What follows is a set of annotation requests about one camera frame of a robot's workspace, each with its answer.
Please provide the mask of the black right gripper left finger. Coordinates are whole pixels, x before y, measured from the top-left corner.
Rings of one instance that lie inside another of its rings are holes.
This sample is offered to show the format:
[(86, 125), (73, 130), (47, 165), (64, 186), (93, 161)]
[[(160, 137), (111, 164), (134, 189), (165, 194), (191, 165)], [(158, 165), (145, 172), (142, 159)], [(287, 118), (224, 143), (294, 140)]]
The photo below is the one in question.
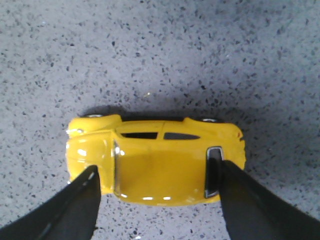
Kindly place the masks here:
[(89, 240), (101, 201), (100, 177), (87, 167), (50, 200), (0, 230), (2, 240)]

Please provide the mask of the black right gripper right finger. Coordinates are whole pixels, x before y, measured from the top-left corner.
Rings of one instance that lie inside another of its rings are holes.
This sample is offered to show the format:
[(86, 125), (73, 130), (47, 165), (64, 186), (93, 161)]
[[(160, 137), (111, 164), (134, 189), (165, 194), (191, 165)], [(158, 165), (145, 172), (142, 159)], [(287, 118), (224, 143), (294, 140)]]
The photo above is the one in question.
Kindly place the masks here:
[(209, 186), (218, 191), (232, 240), (318, 240), (320, 222), (285, 202), (229, 160), (209, 158)]

